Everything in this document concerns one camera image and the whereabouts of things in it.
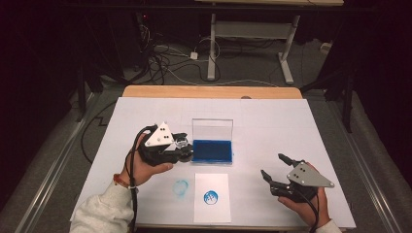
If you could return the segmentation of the crystal-handled black stamp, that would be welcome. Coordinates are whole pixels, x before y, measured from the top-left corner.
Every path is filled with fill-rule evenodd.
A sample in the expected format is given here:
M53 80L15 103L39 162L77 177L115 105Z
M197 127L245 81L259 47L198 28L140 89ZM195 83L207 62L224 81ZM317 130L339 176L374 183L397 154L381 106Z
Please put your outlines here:
M183 148L183 147L192 147L192 145L189 143L188 140L182 140L182 141L179 140L178 142L175 142L175 145L176 145L176 148L178 149ZM178 159L178 160L181 162L189 162L192 160L192 158L191 159Z

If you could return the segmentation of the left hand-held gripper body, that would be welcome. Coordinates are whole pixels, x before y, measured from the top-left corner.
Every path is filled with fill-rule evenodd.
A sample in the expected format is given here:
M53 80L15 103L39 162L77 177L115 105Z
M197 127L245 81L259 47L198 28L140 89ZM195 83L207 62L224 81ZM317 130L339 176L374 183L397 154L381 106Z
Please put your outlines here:
M171 145L177 145L179 134L173 134L166 122L149 127L146 135L138 146L138 152L144 162L151 166L162 163L177 163L181 157L178 148L168 150Z

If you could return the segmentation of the metal floor rail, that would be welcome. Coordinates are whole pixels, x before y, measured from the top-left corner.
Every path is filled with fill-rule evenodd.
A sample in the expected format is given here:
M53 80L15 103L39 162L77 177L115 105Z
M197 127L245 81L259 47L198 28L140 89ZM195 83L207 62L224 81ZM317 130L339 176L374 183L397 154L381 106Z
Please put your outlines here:
M74 128L70 131L68 140L63 146L59 156L51 164L49 171L42 181L38 191L34 195L34 198L17 226L15 233L32 233L39 217L52 196L55 186L58 183L62 171L64 170L71 155L72 148L78 140L81 132L84 130L86 121L98 102L99 97L100 93L90 93L87 97L86 110L76 119Z
M362 157L361 150L356 143L353 134L349 133L341 121L341 114L338 106L334 102L328 102L328 107L332 112L332 115L337 120L337 124L340 130L343 132L345 141L351 148L351 156L355 162L355 166L360 174L360 179L368 192L369 199L373 203L374 209L381 219L387 233L401 233L401 228L398 221L395 218L389 201L382 189L378 185L377 181L373 178L371 170L369 169L366 160Z

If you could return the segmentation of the large white table cover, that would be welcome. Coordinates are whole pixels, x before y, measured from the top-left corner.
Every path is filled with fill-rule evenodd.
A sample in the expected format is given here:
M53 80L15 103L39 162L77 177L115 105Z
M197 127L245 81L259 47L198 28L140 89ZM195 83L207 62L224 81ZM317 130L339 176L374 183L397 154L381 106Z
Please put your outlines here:
M304 222L269 191L261 170L285 182L290 166L279 153L306 160L333 183L331 164L308 102L304 99L132 98L118 100L79 199L102 193L120 171L136 134L166 122L174 132L192 132L194 118L233 120L229 165L178 163L139 188L140 226L302 229ZM193 221L196 174L228 174L231 223Z

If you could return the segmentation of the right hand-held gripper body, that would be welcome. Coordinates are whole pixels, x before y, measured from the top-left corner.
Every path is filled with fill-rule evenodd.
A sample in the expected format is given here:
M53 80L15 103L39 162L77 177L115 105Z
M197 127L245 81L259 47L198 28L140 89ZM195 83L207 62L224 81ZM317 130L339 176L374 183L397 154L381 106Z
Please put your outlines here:
M293 169L287 174L289 184L270 181L270 192L274 196L287 197L295 203L312 200L319 187L334 188L334 183L309 166L304 160L288 162Z

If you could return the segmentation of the person's left hand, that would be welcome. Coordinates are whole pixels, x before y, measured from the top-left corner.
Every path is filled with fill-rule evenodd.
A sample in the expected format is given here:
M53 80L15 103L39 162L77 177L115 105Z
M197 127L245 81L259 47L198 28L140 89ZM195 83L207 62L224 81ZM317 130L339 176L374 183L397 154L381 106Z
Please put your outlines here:
M138 186L147 182L153 175L164 173L173 168L172 163L162 163L151 166L141 159L137 150L134 151L133 162L130 162L130 160L131 155L128 154L122 171L115 177L115 181L123 187L130 185L130 177L134 178L134 183Z

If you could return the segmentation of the white-framed desk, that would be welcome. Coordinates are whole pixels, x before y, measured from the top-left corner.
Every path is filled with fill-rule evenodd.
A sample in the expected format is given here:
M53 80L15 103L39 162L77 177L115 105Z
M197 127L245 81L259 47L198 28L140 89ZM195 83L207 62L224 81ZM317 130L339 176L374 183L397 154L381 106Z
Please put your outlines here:
M344 0L196 0L207 3L210 7L240 6L246 7L341 7ZM286 84L293 84L294 80L288 64L288 55L292 41L300 20L300 14L294 14L291 22L251 22L251 21L223 21L217 20L216 14L211 14L210 41L208 55L208 81L215 81L218 74L217 58L221 48L216 38L246 38L246 39L281 39L285 40L285 48L277 54L280 68Z

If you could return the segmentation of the white paper sheet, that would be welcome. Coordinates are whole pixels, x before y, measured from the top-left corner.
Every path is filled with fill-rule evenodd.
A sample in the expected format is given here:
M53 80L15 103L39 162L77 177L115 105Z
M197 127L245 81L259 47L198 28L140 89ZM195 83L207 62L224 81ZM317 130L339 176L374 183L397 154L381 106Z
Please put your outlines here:
M196 174L193 221L231 223L228 174Z

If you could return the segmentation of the person's right hand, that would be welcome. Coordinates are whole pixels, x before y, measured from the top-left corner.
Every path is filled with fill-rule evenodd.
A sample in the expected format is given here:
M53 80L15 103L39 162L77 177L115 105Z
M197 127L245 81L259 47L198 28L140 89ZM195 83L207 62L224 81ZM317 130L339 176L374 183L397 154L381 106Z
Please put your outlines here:
M323 187L318 188L318 195L311 200L312 205L295 203L287 197L279 197L278 201L290 210L296 212L312 229L317 229L331 220L328 214L326 192Z

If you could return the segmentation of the black stand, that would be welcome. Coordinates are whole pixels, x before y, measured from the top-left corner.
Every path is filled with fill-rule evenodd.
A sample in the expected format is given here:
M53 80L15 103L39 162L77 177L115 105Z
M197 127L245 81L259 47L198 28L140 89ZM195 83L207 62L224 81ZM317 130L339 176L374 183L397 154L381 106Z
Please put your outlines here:
M348 133L352 132L351 111L354 80L353 74L343 69L336 70L299 89L305 93L312 89L324 89L327 101L342 100L342 123Z

